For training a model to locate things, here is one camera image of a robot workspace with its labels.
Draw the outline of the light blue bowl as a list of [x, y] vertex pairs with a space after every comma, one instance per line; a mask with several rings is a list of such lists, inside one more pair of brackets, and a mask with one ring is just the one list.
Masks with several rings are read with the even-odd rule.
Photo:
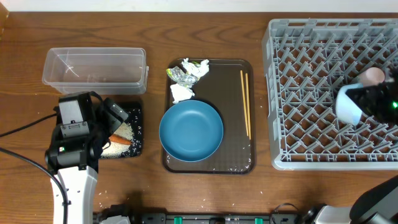
[[361, 83], [345, 85], [340, 88], [335, 102], [336, 117], [345, 123], [358, 125], [362, 110], [355, 104], [355, 102], [346, 94], [348, 90], [362, 88]]

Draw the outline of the orange carrot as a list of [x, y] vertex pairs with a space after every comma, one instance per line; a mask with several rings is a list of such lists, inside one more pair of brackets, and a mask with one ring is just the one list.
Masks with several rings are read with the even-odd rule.
[[115, 134], [110, 136], [109, 140], [111, 142], [115, 142], [115, 143], [123, 144], [123, 145], [130, 145], [131, 144], [131, 140], [128, 140], [128, 139], [126, 139], [124, 137], [121, 137], [121, 136], [118, 136], [118, 135], [115, 135]]

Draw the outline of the pale pink cup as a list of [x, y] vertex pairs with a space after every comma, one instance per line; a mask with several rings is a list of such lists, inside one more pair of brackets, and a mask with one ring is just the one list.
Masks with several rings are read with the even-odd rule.
[[374, 86], [382, 83], [385, 80], [384, 72], [377, 67], [371, 67], [359, 74], [355, 78], [356, 83], [360, 83], [363, 86]]

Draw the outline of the white rice pile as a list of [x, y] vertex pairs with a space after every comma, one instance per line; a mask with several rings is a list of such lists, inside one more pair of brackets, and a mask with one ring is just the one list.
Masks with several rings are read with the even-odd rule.
[[137, 157], [142, 154], [143, 137], [140, 126], [135, 127], [131, 123], [123, 123], [113, 134], [131, 140], [131, 144], [123, 145], [110, 141], [111, 143], [103, 148], [102, 159]]

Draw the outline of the dark blue plate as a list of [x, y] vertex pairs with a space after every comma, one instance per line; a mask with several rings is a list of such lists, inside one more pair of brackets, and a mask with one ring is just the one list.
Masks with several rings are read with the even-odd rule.
[[159, 124], [164, 150], [183, 162], [198, 162], [212, 156], [223, 140], [220, 114], [211, 105], [187, 100], [171, 106]]

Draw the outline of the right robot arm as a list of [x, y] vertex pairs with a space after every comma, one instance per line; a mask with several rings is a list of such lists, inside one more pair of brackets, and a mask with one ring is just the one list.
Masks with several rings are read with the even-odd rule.
[[[397, 124], [397, 69], [382, 72], [381, 81], [368, 69], [358, 81], [340, 88], [335, 113], [345, 123], [357, 125], [362, 115], [381, 124]], [[297, 223], [397, 223], [397, 177], [363, 193], [352, 207], [329, 205], [312, 208]]]

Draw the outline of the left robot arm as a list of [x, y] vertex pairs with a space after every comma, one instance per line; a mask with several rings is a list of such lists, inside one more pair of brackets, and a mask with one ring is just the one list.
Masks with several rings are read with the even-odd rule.
[[128, 113], [94, 91], [60, 97], [45, 162], [51, 175], [54, 223], [92, 223], [101, 155]]

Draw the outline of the black waste tray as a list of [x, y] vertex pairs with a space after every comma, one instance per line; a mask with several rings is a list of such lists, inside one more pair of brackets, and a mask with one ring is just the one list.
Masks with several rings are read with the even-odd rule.
[[[122, 103], [118, 104], [124, 111], [129, 114], [127, 120], [124, 123], [131, 123], [133, 126], [142, 128], [142, 137], [144, 134], [144, 128], [142, 124], [142, 108], [138, 102], [132, 103]], [[57, 116], [57, 124], [61, 122], [60, 116]], [[55, 157], [55, 156], [62, 156], [65, 160], [70, 161], [77, 161], [80, 156], [84, 156], [89, 161], [101, 159], [101, 155], [99, 156], [91, 156], [89, 151], [85, 149], [83, 144], [83, 138], [71, 138], [71, 139], [62, 139], [62, 133], [60, 129], [56, 126], [53, 134], [52, 139], [50, 142], [50, 146], [46, 153], [47, 157]]]

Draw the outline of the grey dishwasher rack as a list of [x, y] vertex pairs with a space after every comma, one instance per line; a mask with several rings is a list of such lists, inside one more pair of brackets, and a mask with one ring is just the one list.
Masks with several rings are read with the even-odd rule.
[[397, 126], [340, 121], [338, 90], [397, 67], [396, 19], [273, 19], [262, 39], [271, 162], [277, 170], [395, 170]]

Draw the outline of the clear plastic bin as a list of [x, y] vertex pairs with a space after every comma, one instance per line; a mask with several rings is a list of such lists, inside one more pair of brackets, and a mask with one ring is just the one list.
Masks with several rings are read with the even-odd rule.
[[147, 90], [148, 71], [142, 48], [60, 47], [47, 52], [42, 83], [65, 95], [141, 95]]

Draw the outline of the crumpled white tissue lower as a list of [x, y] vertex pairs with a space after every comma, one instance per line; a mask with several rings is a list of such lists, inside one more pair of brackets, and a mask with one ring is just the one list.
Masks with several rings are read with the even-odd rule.
[[173, 104], [177, 104], [184, 100], [189, 100], [191, 97], [195, 96], [192, 89], [181, 86], [179, 84], [173, 84], [170, 86], [170, 90], [173, 96]]

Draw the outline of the crumpled foil wrapper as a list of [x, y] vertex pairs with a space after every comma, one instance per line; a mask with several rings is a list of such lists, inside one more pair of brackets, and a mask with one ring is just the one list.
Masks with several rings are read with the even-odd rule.
[[166, 69], [166, 73], [170, 79], [184, 87], [191, 88], [198, 81], [196, 76], [185, 73], [178, 66]]

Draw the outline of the crumpled white tissue top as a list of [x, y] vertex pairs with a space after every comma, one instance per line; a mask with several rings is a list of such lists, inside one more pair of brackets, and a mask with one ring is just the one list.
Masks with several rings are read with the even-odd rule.
[[189, 62], [188, 58], [183, 59], [182, 67], [187, 71], [188, 74], [193, 75], [197, 78], [201, 78], [205, 76], [210, 68], [209, 68], [209, 60], [202, 60], [200, 63], [198, 62]]

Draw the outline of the wooden chopstick left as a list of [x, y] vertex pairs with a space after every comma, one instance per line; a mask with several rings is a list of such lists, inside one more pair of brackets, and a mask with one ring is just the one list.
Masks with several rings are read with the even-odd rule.
[[241, 89], [242, 89], [242, 97], [243, 97], [243, 108], [244, 108], [246, 135], [247, 135], [247, 137], [249, 137], [248, 115], [247, 115], [247, 109], [246, 109], [246, 97], [245, 97], [244, 78], [243, 78], [243, 71], [242, 70], [240, 70], [240, 77], [241, 77]]

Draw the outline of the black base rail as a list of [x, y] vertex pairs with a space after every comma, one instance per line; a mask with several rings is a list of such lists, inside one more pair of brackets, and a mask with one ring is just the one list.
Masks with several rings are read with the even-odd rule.
[[112, 205], [93, 214], [93, 223], [130, 224], [300, 224], [310, 223], [298, 213], [274, 210], [269, 214], [169, 213], [166, 210], [133, 210], [125, 204]]

